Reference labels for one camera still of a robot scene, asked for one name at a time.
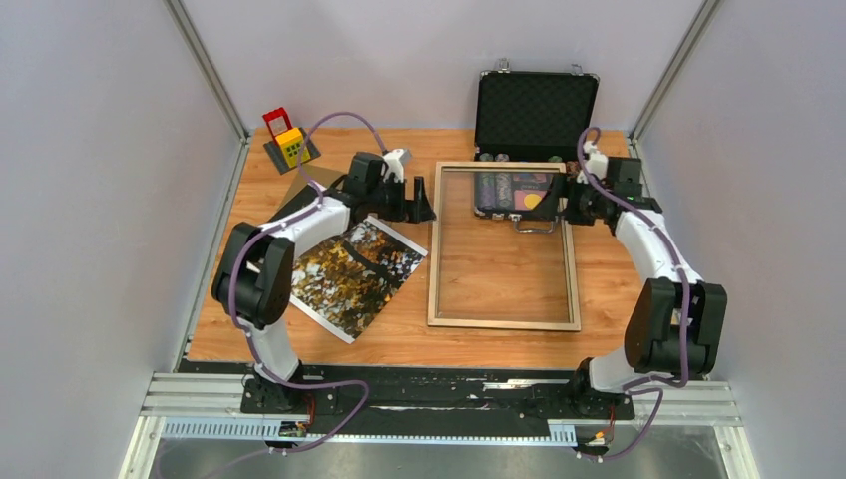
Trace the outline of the autumn leaves photo print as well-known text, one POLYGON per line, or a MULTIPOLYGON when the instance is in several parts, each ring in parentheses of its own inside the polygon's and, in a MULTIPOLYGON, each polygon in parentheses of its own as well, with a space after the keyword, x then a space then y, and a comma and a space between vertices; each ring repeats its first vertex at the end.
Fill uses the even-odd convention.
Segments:
POLYGON ((427 249, 389 224, 369 217, 295 262, 290 303, 351 344, 427 255, 427 249))

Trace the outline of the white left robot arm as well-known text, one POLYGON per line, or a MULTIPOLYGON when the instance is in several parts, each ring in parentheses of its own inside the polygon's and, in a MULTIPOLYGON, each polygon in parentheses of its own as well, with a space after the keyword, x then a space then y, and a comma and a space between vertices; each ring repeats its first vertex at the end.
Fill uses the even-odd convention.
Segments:
POLYGON ((290 304, 352 340, 396 295, 427 250, 392 223, 435 220, 425 181, 406 193, 411 154, 358 152, 347 174, 311 181, 301 209, 275 221, 236 225, 215 272, 211 296, 243 331, 253 356, 245 412, 296 411, 318 384, 303 379, 284 320, 290 304))

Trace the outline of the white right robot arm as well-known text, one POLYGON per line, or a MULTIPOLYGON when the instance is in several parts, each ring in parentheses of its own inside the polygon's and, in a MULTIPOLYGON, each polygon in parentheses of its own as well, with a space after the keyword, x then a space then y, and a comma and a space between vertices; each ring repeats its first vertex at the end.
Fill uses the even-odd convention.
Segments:
POLYGON ((579 417, 602 417, 655 384, 685 387, 716 362, 727 292, 705 281, 669 236, 659 202, 643 192, 641 162, 593 155, 576 176, 556 173, 536 209, 572 225, 605 223, 642 281, 615 351, 584 359, 565 387, 579 417))

